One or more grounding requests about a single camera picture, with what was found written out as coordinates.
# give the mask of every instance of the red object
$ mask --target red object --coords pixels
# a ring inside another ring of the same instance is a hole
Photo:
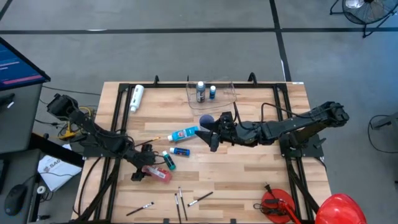
[[[289,210],[293,211],[294,214],[294,202],[292,197],[284,190],[281,189],[272,189],[272,193],[274,194],[275,198],[280,199],[278,204],[276,203],[265,203],[267,199],[274,199],[274,197],[269,193],[266,192],[261,199],[261,205],[267,208],[279,208],[279,210],[283,210],[289,213]],[[287,223],[291,220],[289,215],[266,215],[266,217],[274,223]]]
[[[346,194],[335,194],[319,208],[315,224],[366,224],[359,205]]]
[[[169,171],[156,166],[144,166],[142,171],[150,174],[155,180],[165,183],[169,183],[172,178],[172,174]]]

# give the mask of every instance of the white paper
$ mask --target white paper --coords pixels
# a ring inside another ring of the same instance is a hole
[[[62,147],[71,150],[69,144],[64,144]],[[78,174],[80,171],[80,167],[63,162],[60,159],[51,156],[44,156],[43,159],[40,160],[39,166],[37,167],[37,172],[40,173],[45,184],[47,184],[52,192],[58,190],[62,185],[68,182],[72,176]],[[59,177],[53,174],[46,174],[46,172],[58,175],[70,174],[72,176],[65,175]]]

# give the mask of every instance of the fan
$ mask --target fan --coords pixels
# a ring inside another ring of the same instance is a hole
[[[341,0],[343,12],[333,12],[333,7],[339,0],[330,8],[330,15],[344,14],[346,18],[355,23],[363,25],[363,38],[373,33],[366,33],[366,26],[375,22],[381,21],[376,27],[380,27],[390,16],[395,14],[395,9],[398,6],[398,0]]]

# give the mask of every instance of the computer mouse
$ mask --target computer mouse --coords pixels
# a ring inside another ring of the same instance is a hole
[[[8,192],[8,195],[4,201],[4,211],[7,215],[17,215],[24,204],[27,187],[24,184],[18,184]]]

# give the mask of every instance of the white bottle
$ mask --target white bottle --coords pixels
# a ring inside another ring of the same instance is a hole
[[[144,87],[142,85],[136,85],[134,93],[132,94],[130,102],[130,111],[135,113],[141,103],[142,94],[144,93]]]

